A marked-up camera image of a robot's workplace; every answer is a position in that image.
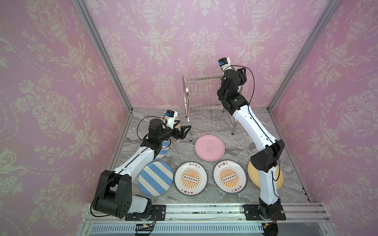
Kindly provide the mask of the chrome wire dish rack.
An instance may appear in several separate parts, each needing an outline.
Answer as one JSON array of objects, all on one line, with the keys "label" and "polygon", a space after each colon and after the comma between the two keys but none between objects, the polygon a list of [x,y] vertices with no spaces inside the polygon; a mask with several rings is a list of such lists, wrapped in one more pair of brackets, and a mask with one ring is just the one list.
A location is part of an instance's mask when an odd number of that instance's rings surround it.
[{"label": "chrome wire dish rack", "polygon": [[185,115],[190,130],[190,140],[195,136],[230,131],[235,134],[237,121],[222,106],[217,91],[221,76],[191,78],[182,76]]}]

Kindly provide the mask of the pink bear plate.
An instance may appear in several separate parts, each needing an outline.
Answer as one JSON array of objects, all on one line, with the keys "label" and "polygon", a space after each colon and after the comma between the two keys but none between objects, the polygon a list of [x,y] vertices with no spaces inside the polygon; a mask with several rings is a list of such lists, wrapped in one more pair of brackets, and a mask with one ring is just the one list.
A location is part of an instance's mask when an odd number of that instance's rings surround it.
[{"label": "pink bear plate", "polygon": [[223,157],[225,145],[215,135],[203,135],[195,143],[195,152],[202,160],[213,162]]}]

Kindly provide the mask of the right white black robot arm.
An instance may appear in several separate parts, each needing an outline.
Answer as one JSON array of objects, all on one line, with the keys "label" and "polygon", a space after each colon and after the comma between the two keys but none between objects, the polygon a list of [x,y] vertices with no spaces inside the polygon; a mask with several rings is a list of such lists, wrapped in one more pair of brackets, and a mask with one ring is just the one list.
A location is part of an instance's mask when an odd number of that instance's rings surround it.
[{"label": "right white black robot arm", "polygon": [[258,152],[251,156],[250,162],[258,171],[261,217],[267,220],[286,220],[276,184],[279,179],[276,174],[280,172],[277,167],[285,143],[267,131],[252,111],[249,102],[239,92],[239,87],[246,81],[245,68],[235,70],[231,65],[227,66],[223,70],[217,96],[223,108],[242,125],[257,148]]}]

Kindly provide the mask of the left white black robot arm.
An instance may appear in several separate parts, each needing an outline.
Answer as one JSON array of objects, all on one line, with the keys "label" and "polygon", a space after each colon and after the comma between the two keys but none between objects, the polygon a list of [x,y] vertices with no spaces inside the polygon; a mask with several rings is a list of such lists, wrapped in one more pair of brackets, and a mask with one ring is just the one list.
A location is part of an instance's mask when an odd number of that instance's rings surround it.
[{"label": "left white black robot arm", "polygon": [[100,217],[93,211],[101,212],[101,217],[114,216],[119,219],[151,215],[152,200],[133,195],[132,182],[145,166],[157,158],[164,141],[186,138],[192,127],[179,124],[179,120],[170,117],[150,120],[148,133],[142,138],[136,153],[113,171],[105,170],[100,174],[90,205],[92,216]]}]

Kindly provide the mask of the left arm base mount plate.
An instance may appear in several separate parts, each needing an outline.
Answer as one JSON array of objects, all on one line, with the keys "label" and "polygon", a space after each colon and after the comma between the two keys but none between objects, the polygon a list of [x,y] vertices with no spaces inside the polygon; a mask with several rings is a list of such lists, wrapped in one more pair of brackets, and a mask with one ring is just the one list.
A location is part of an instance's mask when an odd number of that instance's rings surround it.
[{"label": "left arm base mount plate", "polygon": [[150,205],[142,213],[128,213],[126,221],[164,221],[166,214],[166,205]]}]

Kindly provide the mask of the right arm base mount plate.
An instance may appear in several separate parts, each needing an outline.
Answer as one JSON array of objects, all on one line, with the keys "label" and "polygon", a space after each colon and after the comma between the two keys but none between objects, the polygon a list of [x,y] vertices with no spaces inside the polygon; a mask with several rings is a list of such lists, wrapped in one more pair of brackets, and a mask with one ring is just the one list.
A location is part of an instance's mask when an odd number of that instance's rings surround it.
[{"label": "right arm base mount plate", "polygon": [[281,205],[269,207],[262,205],[243,205],[242,212],[247,221],[285,221],[286,215]]}]

